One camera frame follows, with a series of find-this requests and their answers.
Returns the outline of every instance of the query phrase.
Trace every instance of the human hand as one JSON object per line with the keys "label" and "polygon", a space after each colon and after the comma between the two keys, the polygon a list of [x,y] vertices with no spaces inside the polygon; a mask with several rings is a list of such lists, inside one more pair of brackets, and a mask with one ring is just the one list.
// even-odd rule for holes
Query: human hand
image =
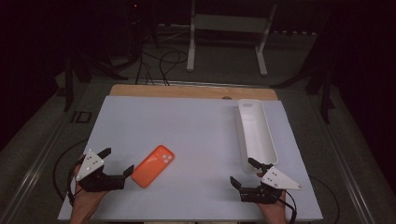
{"label": "human hand", "polygon": [[[81,165],[78,165],[74,169],[74,176],[77,176],[80,167]],[[87,192],[76,181],[75,200],[72,215],[70,217],[70,224],[89,223],[99,203],[107,194],[108,191]]]}
{"label": "human hand", "polygon": [[[286,191],[282,192],[280,199],[284,202],[286,201]],[[263,204],[256,203],[257,206],[262,211],[262,215],[267,219],[269,224],[285,224],[288,223],[286,220],[285,214],[285,204],[281,202]]]}

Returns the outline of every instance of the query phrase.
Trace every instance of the phone case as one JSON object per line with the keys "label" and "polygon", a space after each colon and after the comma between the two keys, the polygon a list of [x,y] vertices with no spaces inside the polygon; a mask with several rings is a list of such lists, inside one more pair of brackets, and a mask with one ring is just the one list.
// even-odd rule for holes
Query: phone case
{"label": "phone case", "polygon": [[175,154],[164,146],[156,147],[134,169],[131,178],[142,188],[147,187],[173,160]]}

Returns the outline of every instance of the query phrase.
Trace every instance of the floor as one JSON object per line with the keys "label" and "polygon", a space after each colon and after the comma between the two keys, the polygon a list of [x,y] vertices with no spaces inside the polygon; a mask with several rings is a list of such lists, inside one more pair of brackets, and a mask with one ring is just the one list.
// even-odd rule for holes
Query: floor
{"label": "floor", "polygon": [[[147,41],[138,84],[163,85],[161,69],[166,73],[175,65],[165,76],[170,85],[269,88],[298,73],[316,38],[270,35],[264,50],[269,75],[262,77],[254,54],[256,36],[202,32],[198,34],[191,73],[186,71],[185,62],[167,63],[185,59],[185,54],[180,53],[187,52],[189,45],[185,30],[185,27],[160,29],[160,49]],[[165,55],[174,49],[177,51]],[[114,58],[114,63],[123,60]],[[62,223],[57,220],[62,201],[53,179],[61,189],[65,186],[67,167],[83,151],[103,99],[116,83],[135,84],[139,64],[119,71],[129,78],[125,81],[106,77],[94,69],[91,83],[75,79],[75,101],[69,112],[63,112],[64,98],[54,95],[9,142],[0,154],[1,223]],[[276,93],[285,106],[306,169],[312,175],[311,183],[323,214],[323,220],[312,223],[393,223],[395,196],[337,88],[332,87],[334,108],[329,112],[330,124],[326,124],[318,112],[320,93],[306,95],[307,81],[276,89]],[[63,85],[62,75],[59,83]],[[90,111],[92,120],[71,123],[74,111]]]}

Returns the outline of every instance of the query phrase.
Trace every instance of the smartphone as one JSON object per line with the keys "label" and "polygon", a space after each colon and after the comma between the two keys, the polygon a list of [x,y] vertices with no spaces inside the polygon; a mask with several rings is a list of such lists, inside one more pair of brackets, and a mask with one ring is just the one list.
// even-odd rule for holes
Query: smartphone
{"label": "smartphone", "polygon": [[131,174],[140,187],[147,187],[173,160],[175,154],[165,146],[157,146]]}

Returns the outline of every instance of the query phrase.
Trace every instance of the white board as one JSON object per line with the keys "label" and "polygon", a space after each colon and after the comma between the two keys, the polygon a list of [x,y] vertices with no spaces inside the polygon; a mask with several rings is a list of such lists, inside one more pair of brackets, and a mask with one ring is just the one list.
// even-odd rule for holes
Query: white board
{"label": "white board", "polygon": [[[264,101],[268,126],[278,156],[276,168],[303,190],[289,190],[297,203],[297,220],[322,219],[287,115],[279,101]],[[93,219],[106,221],[258,221],[254,203],[242,203],[230,175],[243,187],[260,179],[242,167],[235,124],[237,101],[185,98],[107,96],[85,151],[112,153],[105,173],[120,175],[137,165],[158,145],[175,160],[145,189],[132,179],[111,191]],[[59,214],[70,218],[68,200]]]}

